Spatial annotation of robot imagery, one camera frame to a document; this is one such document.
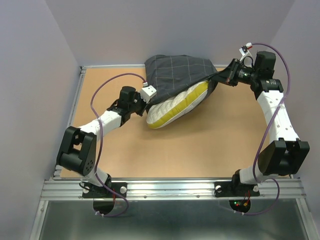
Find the white pillow yellow edge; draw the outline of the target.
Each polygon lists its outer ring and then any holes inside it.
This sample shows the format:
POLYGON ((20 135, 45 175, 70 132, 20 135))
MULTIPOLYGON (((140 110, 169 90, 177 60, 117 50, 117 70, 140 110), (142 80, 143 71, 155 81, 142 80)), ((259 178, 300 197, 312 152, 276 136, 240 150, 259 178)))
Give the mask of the white pillow yellow edge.
POLYGON ((201 81, 178 95, 153 105, 146 117, 151 129, 160 129, 196 108, 208 95, 209 81, 201 81))

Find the dark grey checked pillowcase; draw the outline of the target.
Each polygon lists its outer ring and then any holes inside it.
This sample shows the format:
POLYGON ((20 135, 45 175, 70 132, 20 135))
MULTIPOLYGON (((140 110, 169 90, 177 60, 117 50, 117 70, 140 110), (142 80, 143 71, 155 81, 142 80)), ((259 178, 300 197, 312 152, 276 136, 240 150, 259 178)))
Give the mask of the dark grey checked pillowcase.
POLYGON ((147 111, 200 82, 208 81, 207 96, 218 85, 213 80, 217 69, 206 58, 158 54, 147 59, 144 65, 146 81, 156 89, 156 95, 150 100, 147 111))

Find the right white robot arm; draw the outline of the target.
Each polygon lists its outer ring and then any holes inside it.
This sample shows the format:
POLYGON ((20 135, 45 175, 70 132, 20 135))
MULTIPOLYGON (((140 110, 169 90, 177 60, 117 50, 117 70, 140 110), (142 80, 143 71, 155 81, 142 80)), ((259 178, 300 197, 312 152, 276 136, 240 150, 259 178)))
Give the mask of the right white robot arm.
POLYGON ((264 136, 269 137, 269 145, 258 149, 253 165, 232 176, 227 190, 235 196, 243 196, 271 176, 296 174, 310 151, 309 143, 299 138, 290 121, 282 83, 273 77, 275 63, 276 55, 269 51, 257 52, 252 67, 237 60, 232 63, 229 80, 250 86, 267 124, 264 136))

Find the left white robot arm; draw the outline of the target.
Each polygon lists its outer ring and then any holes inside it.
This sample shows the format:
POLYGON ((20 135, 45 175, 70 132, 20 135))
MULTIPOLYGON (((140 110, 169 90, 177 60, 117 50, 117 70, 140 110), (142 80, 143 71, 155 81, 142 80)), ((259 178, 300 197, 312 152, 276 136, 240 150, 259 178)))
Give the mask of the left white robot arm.
POLYGON ((142 116, 156 91, 145 86, 140 91, 122 87, 119 98, 100 116, 80 127, 69 126, 63 135, 56 164, 84 177, 80 187, 86 194, 95 191, 100 197, 111 193, 111 176, 97 166, 97 141, 103 144, 104 136, 124 125, 132 114, 142 116))

